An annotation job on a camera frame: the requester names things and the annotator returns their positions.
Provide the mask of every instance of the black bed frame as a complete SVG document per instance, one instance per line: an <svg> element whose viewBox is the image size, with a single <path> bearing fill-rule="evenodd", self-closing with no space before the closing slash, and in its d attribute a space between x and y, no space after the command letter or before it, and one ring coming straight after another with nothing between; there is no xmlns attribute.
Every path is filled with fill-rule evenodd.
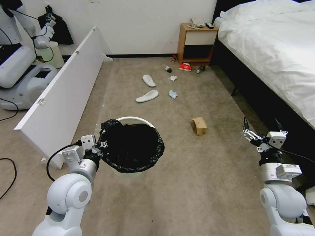
<svg viewBox="0 0 315 236"><path fill-rule="evenodd" d="M220 16L221 11L227 11L238 4L246 2L250 1L218 0L214 11L213 21L216 17ZM282 124L283 129L289 132L285 144L283 145L283 149L306 156L315 161L315 130L219 40L216 41L211 64L219 65L222 68L235 85L232 96L238 90L269 130L278 130L278 126L275 122L275 118L277 118ZM302 172L308 180L308 182L298 190L304 191L305 189L314 186L315 165L308 160L304 160L294 155L291 155L290 157L295 163L301 166Z"/></svg>

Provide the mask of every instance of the remote control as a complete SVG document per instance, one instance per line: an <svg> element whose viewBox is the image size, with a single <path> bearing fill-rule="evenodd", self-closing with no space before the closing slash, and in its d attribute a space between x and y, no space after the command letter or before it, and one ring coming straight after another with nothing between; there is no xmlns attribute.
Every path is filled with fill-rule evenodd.
<svg viewBox="0 0 315 236"><path fill-rule="evenodd" d="M206 23L206 26L209 28L209 29L213 29L214 26L211 24L211 23Z"/></svg>

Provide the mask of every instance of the white wall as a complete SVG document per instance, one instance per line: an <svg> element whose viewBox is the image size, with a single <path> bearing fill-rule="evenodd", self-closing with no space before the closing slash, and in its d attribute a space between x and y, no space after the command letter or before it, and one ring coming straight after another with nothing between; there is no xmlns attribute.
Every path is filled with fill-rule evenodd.
<svg viewBox="0 0 315 236"><path fill-rule="evenodd" d="M64 18L74 45L61 46L63 55L72 54L94 25L105 39L106 54L177 53L180 23L191 16L210 22L216 5L216 0L22 1L32 16L44 14L49 3ZM26 33L22 37L32 46Z"/></svg>

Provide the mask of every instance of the crumpled paper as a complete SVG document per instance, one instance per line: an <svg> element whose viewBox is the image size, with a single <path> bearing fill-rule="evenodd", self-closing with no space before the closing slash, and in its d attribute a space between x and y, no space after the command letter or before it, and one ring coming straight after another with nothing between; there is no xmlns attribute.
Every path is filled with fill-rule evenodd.
<svg viewBox="0 0 315 236"><path fill-rule="evenodd" d="M177 76L172 75L171 77L169 77L170 80L175 81L177 79Z"/></svg>

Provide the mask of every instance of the white panel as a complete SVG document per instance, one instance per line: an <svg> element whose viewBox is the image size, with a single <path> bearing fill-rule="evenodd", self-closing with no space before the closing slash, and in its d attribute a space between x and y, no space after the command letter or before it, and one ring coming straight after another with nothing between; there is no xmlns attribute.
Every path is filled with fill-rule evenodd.
<svg viewBox="0 0 315 236"><path fill-rule="evenodd" d="M186 33L185 45L208 45L214 44L216 40L216 31L200 31L200 32L190 32Z"/></svg>
<svg viewBox="0 0 315 236"><path fill-rule="evenodd" d="M15 127L46 156L72 141L103 62L101 40L94 27Z"/></svg>

